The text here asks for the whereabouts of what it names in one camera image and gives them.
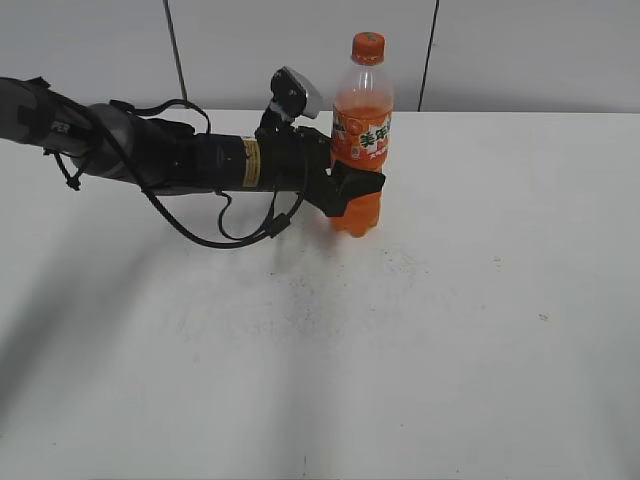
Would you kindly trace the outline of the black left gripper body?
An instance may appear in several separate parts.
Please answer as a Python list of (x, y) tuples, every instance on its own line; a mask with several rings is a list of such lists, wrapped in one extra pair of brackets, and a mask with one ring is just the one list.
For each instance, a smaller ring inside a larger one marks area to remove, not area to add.
[(330, 168), (329, 138), (312, 127), (296, 127), (271, 109), (255, 131), (260, 153), (259, 191), (297, 193), (325, 216), (342, 216), (348, 201)]

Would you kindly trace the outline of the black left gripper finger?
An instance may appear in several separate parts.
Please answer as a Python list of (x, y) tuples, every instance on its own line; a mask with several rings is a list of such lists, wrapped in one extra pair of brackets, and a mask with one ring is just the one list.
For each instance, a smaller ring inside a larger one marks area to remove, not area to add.
[(382, 191), (386, 176), (377, 171), (353, 168), (336, 161), (331, 170), (331, 178), (340, 198), (353, 200)]

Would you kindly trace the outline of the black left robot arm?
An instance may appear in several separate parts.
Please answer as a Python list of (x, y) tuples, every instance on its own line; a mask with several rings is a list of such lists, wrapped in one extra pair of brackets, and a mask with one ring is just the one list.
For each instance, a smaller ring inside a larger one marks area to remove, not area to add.
[(1, 136), (72, 159), (81, 173), (138, 184), (157, 196), (213, 192), (298, 192), (328, 217), (382, 190), (383, 174), (333, 164), (330, 139), (296, 127), (276, 102), (252, 137), (198, 133), (159, 118), (165, 102), (137, 109), (112, 100), (89, 107), (42, 78), (1, 80)]

